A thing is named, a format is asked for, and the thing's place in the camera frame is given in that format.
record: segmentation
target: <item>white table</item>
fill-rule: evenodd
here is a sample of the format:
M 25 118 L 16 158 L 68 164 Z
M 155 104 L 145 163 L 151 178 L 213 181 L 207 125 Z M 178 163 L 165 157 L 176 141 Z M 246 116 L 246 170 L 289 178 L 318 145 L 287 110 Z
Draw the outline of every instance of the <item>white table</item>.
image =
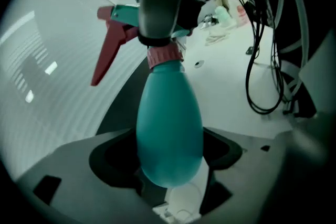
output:
M 245 78 L 250 56 L 245 52 L 253 46 L 250 23 L 234 29 L 228 39 L 205 46 L 209 29 L 194 29 L 187 39 L 183 63 L 199 103 L 203 125 L 265 138 L 291 130 L 288 119 L 282 114 L 283 103 L 272 114 L 259 115 L 247 102 Z M 256 62 L 270 64 L 271 43 L 272 29 L 265 27 Z M 195 68 L 200 60 L 204 60 L 204 64 Z M 259 106 L 270 108 L 277 102 L 279 95 L 271 69 L 254 65 L 249 85 L 250 96 Z

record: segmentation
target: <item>teal spray bottle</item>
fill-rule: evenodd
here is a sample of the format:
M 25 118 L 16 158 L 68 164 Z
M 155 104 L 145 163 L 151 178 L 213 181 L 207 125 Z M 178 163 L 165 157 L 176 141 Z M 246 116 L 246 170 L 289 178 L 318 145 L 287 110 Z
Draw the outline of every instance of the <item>teal spray bottle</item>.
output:
M 149 180 L 175 187 L 191 180 L 203 156 L 203 127 L 195 94 L 175 43 L 151 47 L 152 69 L 144 87 L 136 127 L 138 157 Z

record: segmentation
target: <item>bottle neck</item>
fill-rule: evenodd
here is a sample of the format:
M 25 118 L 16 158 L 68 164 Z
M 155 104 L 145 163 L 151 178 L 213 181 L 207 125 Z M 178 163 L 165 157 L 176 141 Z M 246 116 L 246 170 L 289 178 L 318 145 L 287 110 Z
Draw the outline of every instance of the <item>bottle neck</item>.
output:
M 147 51 L 149 68 L 152 69 L 168 61 L 183 61 L 183 56 L 176 43 L 171 42 L 163 47 L 151 47 Z
M 153 73 L 160 72 L 181 72 L 183 71 L 180 60 L 163 62 L 153 68 Z

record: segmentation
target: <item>cable bundle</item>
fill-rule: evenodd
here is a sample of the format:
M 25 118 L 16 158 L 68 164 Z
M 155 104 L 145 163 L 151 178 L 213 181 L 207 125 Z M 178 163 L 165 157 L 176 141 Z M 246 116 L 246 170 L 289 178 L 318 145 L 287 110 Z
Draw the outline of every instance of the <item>cable bundle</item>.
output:
M 243 0 L 239 0 L 239 2 L 246 7 L 244 4 Z M 247 67 L 247 72 L 246 72 L 246 81 L 245 81 L 245 88 L 246 88 L 246 97 L 247 101 L 250 105 L 250 107 L 258 114 L 266 115 L 274 111 L 278 105 L 280 104 L 281 101 L 287 102 L 288 100 L 284 96 L 284 84 L 283 84 L 283 77 L 281 74 L 281 65 L 279 65 L 276 62 L 276 39 L 275 39 L 275 19 L 272 16 L 272 21 L 273 21 L 273 27 L 274 27 L 274 32 L 273 32 L 273 40 L 272 40 L 272 52 L 271 52 L 271 64 L 270 68 L 272 69 L 272 77 L 273 81 L 275 83 L 275 86 L 279 92 L 279 99 L 276 102 L 276 104 L 269 109 L 261 108 L 259 107 L 256 103 L 253 102 L 249 95 L 249 79 L 250 79 L 250 74 L 251 70 L 254 64 L 255 59 L 259 56 L 259 44 L 261 41 L 261 38 L 263 36 L 264 28 L 265 28 L 265 22 L 267 21 L 267 2 L 266 0 L 255 0 L 255 7 L 256 7 L 256 27 L 254 26 L 253 23 L 253 15 L 250 13 L 248 9 L 246 10 L 247 16 L 249 20 L 251 21 L 252 29 L 253 29 L 253 35 L 254 35 L 254 49 L 251 55 L 250 62 Z

